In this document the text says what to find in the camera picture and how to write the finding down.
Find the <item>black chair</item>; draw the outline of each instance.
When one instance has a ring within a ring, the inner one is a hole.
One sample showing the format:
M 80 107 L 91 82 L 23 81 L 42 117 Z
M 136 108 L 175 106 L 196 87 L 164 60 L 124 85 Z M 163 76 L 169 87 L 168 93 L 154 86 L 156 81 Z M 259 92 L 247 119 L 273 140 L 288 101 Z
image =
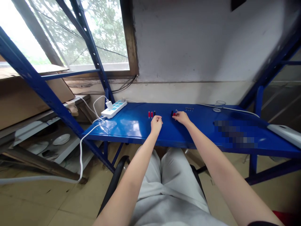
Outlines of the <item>black chair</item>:
M 111 198 L 111 196 L 113 195 L 114 191 L 116 190 L 117 188 L 117 185 L 118 185 L 118 182 L 119 182 L 119 179 L 120 179 L 120 176 L 121 176 L 121 173 L 122 173 L 122 169 L 125 165 L 125 163 L 128 163 L 130 164 L 130 160 L 129 160 L 129 156 L 125 155 L 125 156 L 122 156 L 122 158 L 120 159 L 117 167 L 116 167 L 116 170 L 113 174 L 113 177 L 112 177 L 112 180 L 110 182 L 110 185 L 107 189 L 107 193 L 106 195 L 104 196 L 104 199 L 103 199 L 103 202 L 101 204 L 101 207 L 100 207 L 100 210 L 98 212 L 98 215 L 100 214 L 100 212 L 104 209 L 104 207 L 106 206 L 107 202 L 109 201 L 109 199 Z M 201 184 L 201 181 L 200 181 L 200 178 L 198 177 L 198 171 L 200 170 L 196 170 L 195 167 L 193 165 L 190 165 L 191 166 L 191 169 L 192 169 L 192 172 L 195 176 L 195 179 L 197 180 L 203 194 L 204 194 L 204 197 L 205 197 L 205 193 L 203 191 L 203 188 L 202 188 L 202 184 Z

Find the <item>white plate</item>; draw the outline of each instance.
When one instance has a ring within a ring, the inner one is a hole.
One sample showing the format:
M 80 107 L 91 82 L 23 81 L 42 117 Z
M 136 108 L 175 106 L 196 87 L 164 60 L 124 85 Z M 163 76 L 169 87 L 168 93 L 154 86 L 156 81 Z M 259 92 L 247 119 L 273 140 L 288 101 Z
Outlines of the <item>white plate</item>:
M 29 148 L 27 148 L 28 151 L 30 151 L 33 154 L 39 154 L 42 151 L 48 147 L 48 142 L 47 141 L 41 141 L 35 144 L 32 144 Z
M 53 142 L 53 145 L 62 145 L 68 142 L 70 139 L 70 134 L 66 133 L 58 138 L 56 138 Z

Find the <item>red object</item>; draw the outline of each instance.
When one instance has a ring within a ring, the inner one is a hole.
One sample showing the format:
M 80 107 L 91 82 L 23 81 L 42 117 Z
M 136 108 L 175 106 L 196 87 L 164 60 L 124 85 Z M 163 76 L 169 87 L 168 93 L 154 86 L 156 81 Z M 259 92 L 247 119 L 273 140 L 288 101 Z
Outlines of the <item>red object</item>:
M 296 225 L 297 222 L 297 215 L 291 213 L 283 213 L 273 210 L 273 213 L 278 217 L 278 219 L 285 225 L 285 226 L 293 226 Z

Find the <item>hand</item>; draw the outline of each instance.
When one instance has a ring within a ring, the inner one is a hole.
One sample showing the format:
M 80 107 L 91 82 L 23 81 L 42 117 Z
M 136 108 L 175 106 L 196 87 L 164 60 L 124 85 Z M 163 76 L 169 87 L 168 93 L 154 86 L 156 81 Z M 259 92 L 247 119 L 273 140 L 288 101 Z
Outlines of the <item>hand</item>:
M 162 117 L 161 116 L 154 116 L 151 121 L 151 133 L 159 135 L 160 130 L 162 128 Z
M 188 118 L 188 115 L 184 111 L 178 111 L 176 115 L 173 116 L 172 118 L 174 118 L 179 123 L 182 123 L 184 126 L 186 126 L 191 122 L 190 119 Z

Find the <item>pixelated area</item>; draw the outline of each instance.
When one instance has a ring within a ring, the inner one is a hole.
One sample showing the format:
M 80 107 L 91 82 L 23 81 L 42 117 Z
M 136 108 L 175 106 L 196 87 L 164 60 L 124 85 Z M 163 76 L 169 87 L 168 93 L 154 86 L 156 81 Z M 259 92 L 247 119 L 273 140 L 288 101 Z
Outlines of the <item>pixelated area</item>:
M 258 148 L 252 121 L 214 121 L 214 132 L 225 138 L 225 148 Z

